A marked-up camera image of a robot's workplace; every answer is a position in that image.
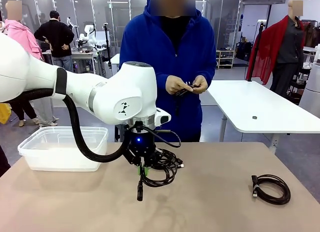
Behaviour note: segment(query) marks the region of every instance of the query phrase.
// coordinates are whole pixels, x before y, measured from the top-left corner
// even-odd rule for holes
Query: black shirt
[[[175,53],[178,53],[178,47],[181,38],[186,32],[190,17],[182,16],[178,18],[161,17],[161,28],[171,40]]]
[[[303,50],[301,44],[304,39],[304,31],[301,30],[299,19],[297,27],[295,22],[289,18],[284,38],[276,59],[277,63],[301,63]]]
[[[74,39],[74,33],[64,23],[57,20],[50,20],[42,24],[39,29],[34,33],[34,37],[40,41],[47,39],[52,46],[52,56],[61,58],[71,55],[70,43]],[[69,45],[69,49],[63,50],[62,46]]]

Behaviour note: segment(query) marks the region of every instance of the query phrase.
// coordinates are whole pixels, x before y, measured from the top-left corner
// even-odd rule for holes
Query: gray shirt
[[[288,25],[284,34],[284,38],[276,59],[277,63],[302,63],[303,62],[303,49],[301,44],[304,39],[304,31],[301,30],[299,19],[298,26],[289,18]]]

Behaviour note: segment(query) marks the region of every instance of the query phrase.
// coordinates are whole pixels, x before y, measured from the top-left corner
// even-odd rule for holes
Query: brown tabletop
[[[144,186],[143,202],[137,168],[123,157],[88,173],[32,171],[22,158],[0,179],[0,231],[320,231],[320,205],[263,144],[186,143],[171,151],[185,168],[168,186]],[[290,187],[287,205],[252,197],[251,175],[266,173]]]

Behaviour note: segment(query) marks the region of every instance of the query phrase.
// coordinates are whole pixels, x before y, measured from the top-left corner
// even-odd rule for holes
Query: glass wall
[[[5,4],[1,0],[0,9],[5,19]],[[78,33],[84,33],[85,26],[95,24],[96,30],[103,31],[108,23],[110,44],[113,53],[120,52],[122,37],[128,22],[143,13],[146,0],[21,0],[23,23],[33,32],[40,24],[49,20],[49,12],[57,10],[61,22],[70,17],[78,25]],[[217,48],[235,47],[239,24],[240,0],[195,0],[195,6],[206,17],[215,31]]]

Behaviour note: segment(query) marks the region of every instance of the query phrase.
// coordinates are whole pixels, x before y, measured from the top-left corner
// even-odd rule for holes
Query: robot logo
[[[123,110],[122,110],[121,112],[119,112],[119,113],[124,113],[124,115],[126,116],[127,114],[126,114],[125,109],[126,109],[127,107],[130,107],[130,105],[128,105],[127,103],[121,103],[121,105],[123,105]]]

